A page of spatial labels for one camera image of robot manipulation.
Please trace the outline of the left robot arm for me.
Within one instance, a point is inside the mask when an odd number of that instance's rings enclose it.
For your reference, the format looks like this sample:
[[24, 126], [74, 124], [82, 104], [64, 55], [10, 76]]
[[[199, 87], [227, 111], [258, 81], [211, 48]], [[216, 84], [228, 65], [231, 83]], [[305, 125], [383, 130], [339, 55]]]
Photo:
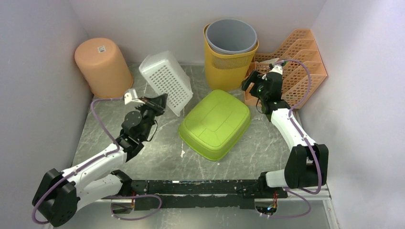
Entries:
[[133, 190], [132, 179], [117, 167], [137, 156], [144, 143], [153, 139], [150, 131], [157, 126], [156, 117], [164, 114], [167, 98], [167, 94], [138, 97], [135, 91], [127, 91], [122, 101], [137, 102], [138, 106], [125, 116], [119, 136], [112, 137], [107, 148], [76, 166], [46, 172], [32, 200], [32, 221], [58, 227], [99, 199], [142, 198]]

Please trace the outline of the green plastic basin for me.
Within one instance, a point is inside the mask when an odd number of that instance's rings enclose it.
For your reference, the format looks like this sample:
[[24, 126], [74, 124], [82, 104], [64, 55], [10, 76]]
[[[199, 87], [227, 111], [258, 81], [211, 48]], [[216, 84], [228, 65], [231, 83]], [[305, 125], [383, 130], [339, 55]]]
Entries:
[[222, 159], [251, 124], [251, 112], [239, 99], [223, 90], [204, 97], [183, 119], [180, 138], [211, 161]]

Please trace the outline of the large orange plastic bucket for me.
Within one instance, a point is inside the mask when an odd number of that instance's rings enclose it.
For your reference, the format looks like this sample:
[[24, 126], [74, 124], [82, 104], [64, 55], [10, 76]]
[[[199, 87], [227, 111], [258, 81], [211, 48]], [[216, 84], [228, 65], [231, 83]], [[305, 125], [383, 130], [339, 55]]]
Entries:
[[108, 38], [92, 38], [80, 44], [75, 63], [99, 98], [124, 95], [132, 87], [133, 76], [118, 45]]

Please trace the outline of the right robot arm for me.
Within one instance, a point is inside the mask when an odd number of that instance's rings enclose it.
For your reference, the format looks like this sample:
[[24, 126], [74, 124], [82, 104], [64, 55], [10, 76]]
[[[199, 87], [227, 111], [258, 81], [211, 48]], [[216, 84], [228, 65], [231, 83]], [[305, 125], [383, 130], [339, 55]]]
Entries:
[[261, 111], [283, 136], [290, 149], [284, 169], [265, 172], [258, 192], [268, 198], [277, 187], [321, 187], [326, 184], [329, 150], [310, 138], [294, 117], [288, 103], [281, 98], [282, 75], [252, 71], [243, 80], [241, 89], [261, 102]]

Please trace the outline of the white perforated tray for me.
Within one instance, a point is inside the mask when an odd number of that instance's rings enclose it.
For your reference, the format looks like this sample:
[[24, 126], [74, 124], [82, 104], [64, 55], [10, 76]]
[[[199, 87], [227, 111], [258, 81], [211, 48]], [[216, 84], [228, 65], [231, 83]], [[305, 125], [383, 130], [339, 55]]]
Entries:
[[139, 71], [157, 94], [167, 94], [167, 106], [177, 116], [193, 96], [189, 76], [170, 51], [148, 55]]

